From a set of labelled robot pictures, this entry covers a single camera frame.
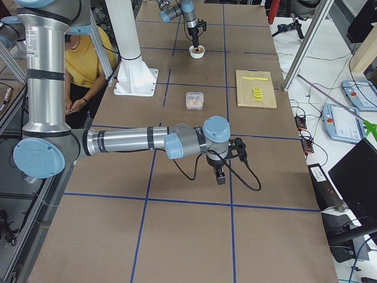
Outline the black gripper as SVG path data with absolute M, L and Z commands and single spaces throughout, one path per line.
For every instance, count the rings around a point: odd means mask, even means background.
M 241 138 L 230 139 L 227 143 L 215 143 L 206 153 L 206 160 L 214 168 L 214 175 L 218 185 L 224 185 L 226 175 L 223 166 L 226 160 L 238 157 L 246 163 L 246 145 Z
M 205 20 L 195 19 L 188 23 L 188 33 L 192 37 L 192 53 L 198 51 L 198 39 L 203 32 L 207 30 L 207 22 Z

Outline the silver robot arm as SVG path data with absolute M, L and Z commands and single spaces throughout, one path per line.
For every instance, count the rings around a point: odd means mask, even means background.
M 19 1 L 18 18 L 25 26 L 29 120 L 13 158 L 26 175 L 45 179 L 59 174 L 73 161 L 98 153 L 162 150 L 172 160 L 205 155 L 223 184 L 227 161 L 246 162 L 246 146 L 230 137 L 229 122 L 208 118 L 201 127 L 179 124 L 123 131 L 73 130 L 65 122 L 65 35 L 89 34 L 89 1 Z
M 205 48 L 200 45 L 199 38 L 206 31 L 207 22 L 196 17 L 193 1 L 175 1 L 175 3 L 173 1 L 157 1 L 157 3 L 163 22 L 167 23 L 183 16 L 190 38 L 186 37 L 192 42 L 190 52 L 194 58 L 199 58 L 199 55 L 203 56 Z

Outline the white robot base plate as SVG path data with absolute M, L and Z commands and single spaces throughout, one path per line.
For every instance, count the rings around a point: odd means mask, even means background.
M 125 66 L 121 62 L 114 94 L 117 96 L 152 97 L 156 89 L 159 70 L 148 68 L 143 61 L 141 70 Z

